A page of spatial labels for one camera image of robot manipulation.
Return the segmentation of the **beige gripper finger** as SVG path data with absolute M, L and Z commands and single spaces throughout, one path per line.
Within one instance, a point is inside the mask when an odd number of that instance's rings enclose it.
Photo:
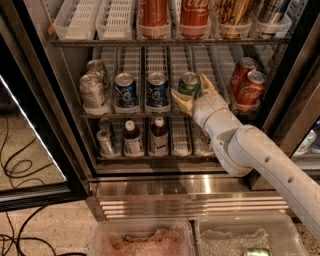
M 209 94 L 209 93 L 216 93 L 217 90 L 214 84 L 207 78 L 207 76 L 203 73 L 199 74 L 201 80 L 201 93 L 202 94 Z
M 171 96 L 178 108 L 185 114 L 192 115 L 194 98 L 190 95 L 179 93 L 177 90 L 171 90 Z

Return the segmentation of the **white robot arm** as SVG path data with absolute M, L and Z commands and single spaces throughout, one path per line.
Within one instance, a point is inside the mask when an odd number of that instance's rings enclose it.
M 175 89 L 171 95 L 180 110 L 209 135 L 222 167 L 237 177 L 258 171 L 320 240 L 320 186 L 264 132 L 242 124 L 204 74 L 200 76 L 200 88 L 204 92 L 197 98 Z

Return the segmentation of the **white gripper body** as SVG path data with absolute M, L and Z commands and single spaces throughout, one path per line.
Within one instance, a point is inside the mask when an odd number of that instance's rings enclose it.
M 229 107 L 218 93 L 205 94 L 195 100 L 192 117 L 202 129 L 228 130 L 230 128 Z

